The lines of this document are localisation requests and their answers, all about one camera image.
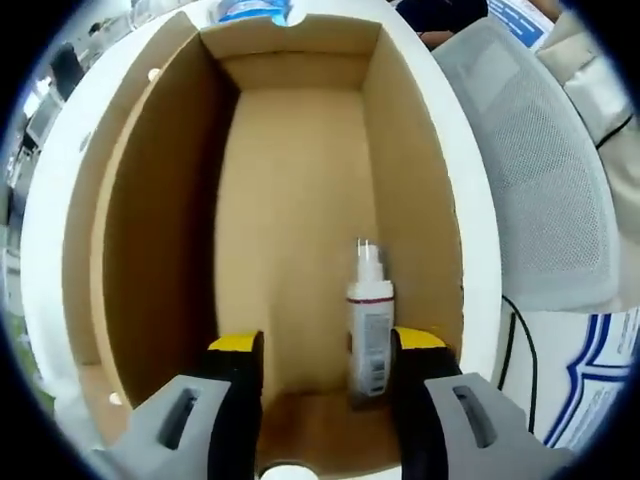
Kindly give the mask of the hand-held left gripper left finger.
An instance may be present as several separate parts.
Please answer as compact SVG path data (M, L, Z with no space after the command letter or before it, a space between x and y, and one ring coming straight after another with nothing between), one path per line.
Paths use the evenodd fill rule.
M105 479L253 479L262 421L264 335L224 335L192 372L134 409L93 460Z

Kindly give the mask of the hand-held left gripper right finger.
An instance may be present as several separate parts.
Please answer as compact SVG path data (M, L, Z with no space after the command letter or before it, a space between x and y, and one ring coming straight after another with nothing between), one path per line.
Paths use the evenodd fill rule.
M524 411L477 373L463 373L435 335L391 333L390 406L404 479L551 479L573 458L545 446Z

